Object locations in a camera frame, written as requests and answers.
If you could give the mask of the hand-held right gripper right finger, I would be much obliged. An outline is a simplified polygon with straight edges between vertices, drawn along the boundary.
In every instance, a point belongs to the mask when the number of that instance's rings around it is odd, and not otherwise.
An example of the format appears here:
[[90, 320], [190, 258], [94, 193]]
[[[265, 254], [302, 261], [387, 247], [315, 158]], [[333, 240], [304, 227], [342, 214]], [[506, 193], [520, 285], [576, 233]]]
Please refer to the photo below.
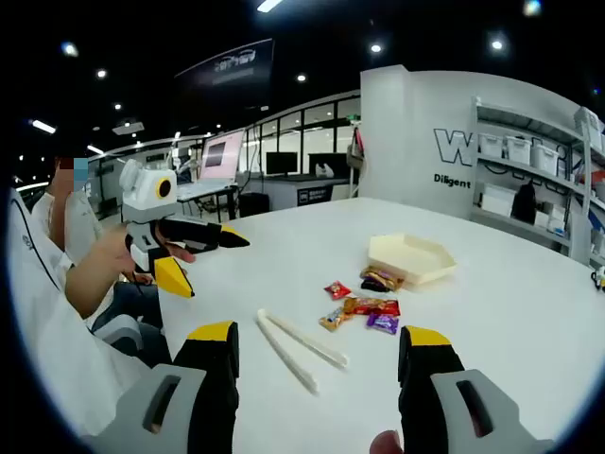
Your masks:
[[548, 453], [521, 424], [518, 405], [477, 369], [466, 369], [441, 333], [404, 325], [398, 381], [405, 453]]

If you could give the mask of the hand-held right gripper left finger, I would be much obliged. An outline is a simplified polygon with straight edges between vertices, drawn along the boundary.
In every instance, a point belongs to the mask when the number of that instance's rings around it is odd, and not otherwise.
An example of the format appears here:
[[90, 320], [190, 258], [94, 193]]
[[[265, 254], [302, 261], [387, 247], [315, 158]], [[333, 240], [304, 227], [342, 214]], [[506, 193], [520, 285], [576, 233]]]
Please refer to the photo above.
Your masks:
[[237, 323], [197, 328], [171, 364], [155, 366], [122, 395], [96, 451], [231, 453], [238, 378]]

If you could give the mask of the person's right hand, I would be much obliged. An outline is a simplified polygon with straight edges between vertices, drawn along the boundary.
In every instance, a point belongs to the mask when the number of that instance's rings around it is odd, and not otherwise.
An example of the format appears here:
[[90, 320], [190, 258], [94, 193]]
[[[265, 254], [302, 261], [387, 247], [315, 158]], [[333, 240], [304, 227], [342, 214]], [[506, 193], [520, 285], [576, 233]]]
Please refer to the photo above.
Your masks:
[[377, 434], [370, 445], [370, 454], [404, 454], [396, 430], [385, 430]]

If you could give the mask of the person's left hand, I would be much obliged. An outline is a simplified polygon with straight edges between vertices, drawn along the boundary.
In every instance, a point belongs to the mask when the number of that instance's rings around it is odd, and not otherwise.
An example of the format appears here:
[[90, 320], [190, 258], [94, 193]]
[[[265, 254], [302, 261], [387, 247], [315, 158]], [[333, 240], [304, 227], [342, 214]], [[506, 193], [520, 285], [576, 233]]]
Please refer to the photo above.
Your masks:
[[[196, 258], [192, 253], [185, 250], [179, 244], [173, 243], [171, 240], [164, 237], [159, 230], [156, 230], [155, 235], [157, 241], [165, 246], [172, 256], [189, 264], [196, 261]], [[107, 233], [100, 243], [102, 244], [101, 251], [108, 258], [112, 267], [125, 276], [128, 276], [134, 273], [136, 265], [126, 247], [126, 236], [126, 228], [124, 226], [119, 226], [117, 229]]]

